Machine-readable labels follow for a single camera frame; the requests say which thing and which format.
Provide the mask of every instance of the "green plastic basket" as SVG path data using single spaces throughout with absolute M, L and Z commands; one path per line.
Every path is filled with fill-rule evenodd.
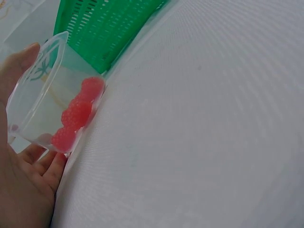
M 147 19 L 167 0 L 61 0 L 54 34 L 96 71 L 110 69 Z

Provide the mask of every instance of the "white mesh fabric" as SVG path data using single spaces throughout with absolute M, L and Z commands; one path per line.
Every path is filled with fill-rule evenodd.
M 184 0 L 113 72 L 52 227 L 304 223 L 304 3 Z

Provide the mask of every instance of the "plastic cup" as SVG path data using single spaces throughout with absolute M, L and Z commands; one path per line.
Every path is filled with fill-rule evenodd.
M 35 64 L 18 81 L 7 106 L 10 137 L 21 136 L 62 153 L 74 150 L 105 89 L 101 75 L 69 47 L 67 38 L 68 32 L 57 34 L 41 47 Z M 85 79 L 93 88 L 96 79 L 102 86 L 93 100 L 84 99 L 91 92 L 82 85 Z M 65 110 L 70 112 L 63 117 Z M 75 127 L 73 124 L 79 121 L 82 125 Z

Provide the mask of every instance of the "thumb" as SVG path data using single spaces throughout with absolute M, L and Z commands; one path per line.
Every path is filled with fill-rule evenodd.
M 2 149 L 8 142 L 6 105 L 18 79 L 34 64 L 40 45 L 32 44 L 21 52 L 9 56 L 0 66 L 0 161 Z
M 0 66 L 0 102 L 6 106 L 17 81 L 34 64 L 40 45 L 34 43 L 21 52 L 9 56 Z

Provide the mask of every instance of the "red gummy candy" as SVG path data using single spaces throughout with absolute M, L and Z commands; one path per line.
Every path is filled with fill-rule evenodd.
M 60 128 L 51 138 L 52 144 L 62 152 L 69 152 L 76 139 L 76 132 L 70 127 Z
M 83 80 L 81 84 L 81 91 L 76 96 L 77 100 L 92 102 L 102 92 L 105 86 L 105 82 L 98 77 L 90 77 Z
M 69 107 L 62 113 L 61 122 L 65 127 L 78 131 L 81 127 L 85 126 L 91 112 L 92 104 L 90 102 L 73 99 Z

